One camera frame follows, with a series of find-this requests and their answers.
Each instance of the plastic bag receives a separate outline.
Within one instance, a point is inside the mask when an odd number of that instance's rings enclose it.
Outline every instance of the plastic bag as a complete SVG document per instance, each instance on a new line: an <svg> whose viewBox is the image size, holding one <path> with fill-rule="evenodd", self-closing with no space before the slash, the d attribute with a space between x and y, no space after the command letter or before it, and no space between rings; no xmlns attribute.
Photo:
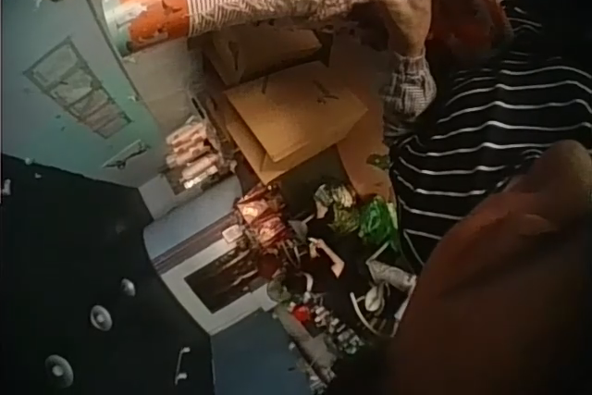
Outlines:
<svg viewBox="0 0 592 395"><path fill-rule="evenodd" d="M389 207L380 196L373 198L362 209L358 235L365 243L376 246L394 240L398 236L392 223Z"/></svg>

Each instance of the cardboard box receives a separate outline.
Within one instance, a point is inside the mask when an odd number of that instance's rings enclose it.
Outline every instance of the cardboard box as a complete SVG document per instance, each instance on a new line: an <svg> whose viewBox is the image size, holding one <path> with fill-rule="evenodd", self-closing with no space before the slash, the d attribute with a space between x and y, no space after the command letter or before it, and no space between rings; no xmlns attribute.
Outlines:
<svg viewBox="0 0 592 395"><path fill-rule="evenodd" d="M286 68L320 50L321 43L312 31L266 24L217 31L203 45L203 52L227 86Z"/></svg>
<svg viewBox="0 0 592 395"><path fill-rule="evenodd" d="M264 184L341 141L366 106L320 62L225 91L224 120Z"/></svg>

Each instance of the box lid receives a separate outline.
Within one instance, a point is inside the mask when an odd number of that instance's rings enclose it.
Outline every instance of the box lid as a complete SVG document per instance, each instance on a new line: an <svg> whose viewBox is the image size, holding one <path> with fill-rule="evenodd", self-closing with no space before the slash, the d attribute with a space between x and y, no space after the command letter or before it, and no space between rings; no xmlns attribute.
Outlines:
<svg viewBox="0 0 592 395"><path fill-rule="evenodd" d="M239 117L277 163L342 139L366 107L320 62L289 68L225 91Z"/></svg>

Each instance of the floor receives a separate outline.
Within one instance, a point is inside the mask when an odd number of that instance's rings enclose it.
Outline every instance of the floor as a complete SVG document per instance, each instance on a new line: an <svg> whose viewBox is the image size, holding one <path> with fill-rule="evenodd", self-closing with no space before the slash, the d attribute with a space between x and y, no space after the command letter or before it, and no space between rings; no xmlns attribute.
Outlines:
<svg viewBox="0 0 592 395"><path fill-rule="evenodd" d="M216 395L310 395L289 343L283 327L265 312L214 335Z"/></svg>

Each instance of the wall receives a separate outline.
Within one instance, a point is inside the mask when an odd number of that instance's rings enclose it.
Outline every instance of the wall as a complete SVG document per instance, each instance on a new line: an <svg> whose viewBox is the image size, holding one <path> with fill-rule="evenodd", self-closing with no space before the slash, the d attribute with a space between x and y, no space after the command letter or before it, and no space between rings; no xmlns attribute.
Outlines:
<svg viewBox="0 0 592 395"><path fill-rule="evenodd" d="M140 186L163 164L159 128L141 102L106 43L86 0L2 0L2 151L34 158L94 179ZM131 124L109 139L79 124L23 71L70 37L105 89L123 108ZM131 143L152 148L130 161L125 170L101 165Z"/></svg>
<svg viewBox="0 0 592 395"><path fill-rule="evenodd" d="M153 211L160 212L174 204L168 200L171 195L167 187L166 181L154 179L140 188L143 200ZM154 259L215 223L232 211L232 205L240 196L241 185L237 177L232 176L155 220L144 231L148 254Z"/></svg>

